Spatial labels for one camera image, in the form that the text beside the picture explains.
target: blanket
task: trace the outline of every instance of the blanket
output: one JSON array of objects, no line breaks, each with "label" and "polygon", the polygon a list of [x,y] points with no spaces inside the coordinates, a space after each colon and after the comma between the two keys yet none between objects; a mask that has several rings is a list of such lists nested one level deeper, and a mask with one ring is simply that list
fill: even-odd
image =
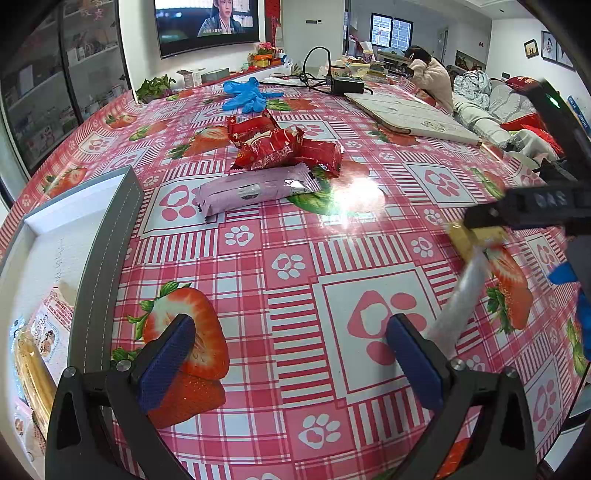
[{"label": "blanket", "polygon": [[491,79],[480,70],[458,75],[453,81],[453,92],[488,110],[491,104]]}]

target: yellow object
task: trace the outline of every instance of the yellow object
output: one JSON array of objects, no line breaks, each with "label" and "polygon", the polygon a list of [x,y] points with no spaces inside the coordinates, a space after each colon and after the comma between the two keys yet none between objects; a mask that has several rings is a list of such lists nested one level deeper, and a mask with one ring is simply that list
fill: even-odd
[{"label": "yellow object", "polygon": [[53,381],[35,340],[28,330],[20,330],[14,342],[14,364],[35,423],[47,438],[56,384]]},{"label": "yellow object", "polygon": [[472,258],[475,246],[485,249],[502,245],[506,240],[505,230],[500,226],[469,230],[462,223],[453,222],[448,224],[447,234],[452,240],[453,246],[466,262]]}]

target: person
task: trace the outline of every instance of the person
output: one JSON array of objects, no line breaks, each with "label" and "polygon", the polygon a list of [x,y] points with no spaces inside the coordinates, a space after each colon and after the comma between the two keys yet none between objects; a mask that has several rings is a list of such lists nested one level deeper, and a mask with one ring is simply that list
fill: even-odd
[{"label": "person", "polygon": [[213,0],[211,17],[203,22],[197,36],[244,33],[244,28],[240,25],[240,22],[232,18],[234,10],[232,2],[233,0]]},{"label": "person", "polygon": [[450,114],[453,113],[452,81],[445,67],[416,45],[410,47],[404,56],[412,60],[408,68],[413,71],[413,83],[426,90]]}]

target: tv screen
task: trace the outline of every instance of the tv screen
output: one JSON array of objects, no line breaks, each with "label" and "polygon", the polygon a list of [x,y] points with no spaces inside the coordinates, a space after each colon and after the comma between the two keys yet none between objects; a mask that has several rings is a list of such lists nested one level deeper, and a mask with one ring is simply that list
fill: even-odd
[{"label": "tv screen", "polygon": [[258,0],[154,0],[160,56],[259,41]]}]

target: red packaging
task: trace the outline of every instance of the red packaging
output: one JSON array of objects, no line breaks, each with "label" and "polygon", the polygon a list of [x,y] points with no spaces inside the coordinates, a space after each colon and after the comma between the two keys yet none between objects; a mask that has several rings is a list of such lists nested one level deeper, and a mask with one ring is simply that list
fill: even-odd
[{"label": "red packaging", "polygon": [[343,147],[336,143],[303,139],[297,156],[290,164],[305,163],[309,169],[320,167],[338,177],[343,162]]},{"label": "red packaging", "polygon": [[304,132],[299,129],[281,130],[258,134],[247,140],[232,168],[261,170],[281,167],[296,156],[301,147]]},{"label": "red packaging", "polygon": [[236,148],[242,148],[247,140],[264,132],[270,132],[281,128],[269,110],[263,110],[261,116],[256,118],[237,118],[228,117],[228,137],[236,145]]}]

